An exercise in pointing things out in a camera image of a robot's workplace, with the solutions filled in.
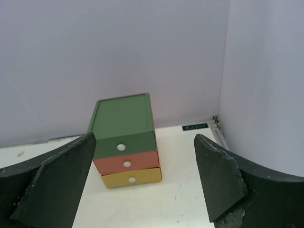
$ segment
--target small chest of drawers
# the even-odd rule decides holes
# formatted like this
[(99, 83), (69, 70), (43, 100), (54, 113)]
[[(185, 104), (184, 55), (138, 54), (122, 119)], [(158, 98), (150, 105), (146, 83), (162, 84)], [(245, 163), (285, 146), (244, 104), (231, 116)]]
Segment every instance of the small chest of drawers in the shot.
[[(88, 131), (96, 137), (93, 161), (106, 187), (162, 179), (149, 94), (97, 101)], [(158, 168), (158, 171), (149, 175), (152, 168)], [(132, 177), (123, 180), (130, 171), (147, 175), (134, 177), (135, 181)]]

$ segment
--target pink drawer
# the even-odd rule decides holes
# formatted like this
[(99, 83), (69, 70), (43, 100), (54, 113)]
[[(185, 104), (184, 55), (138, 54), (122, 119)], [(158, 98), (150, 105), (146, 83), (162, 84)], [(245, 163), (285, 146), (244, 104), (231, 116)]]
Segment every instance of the pink drawer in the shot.
[(101, 175), (159, 167), (157, 151), (97, 158), (93, 162)]

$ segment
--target white backdrop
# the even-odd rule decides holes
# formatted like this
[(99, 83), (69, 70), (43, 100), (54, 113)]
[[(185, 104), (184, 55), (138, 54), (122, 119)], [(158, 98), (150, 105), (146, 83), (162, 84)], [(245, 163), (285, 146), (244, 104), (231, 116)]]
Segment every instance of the white backdrop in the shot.
[(219, 112), (229, 146), (304, 177), (304, 1), (230, 4)]
[(157, 127), (218, 114), (229, 0), (1, 0), (0, 146), (86, 132), (149, 92)]

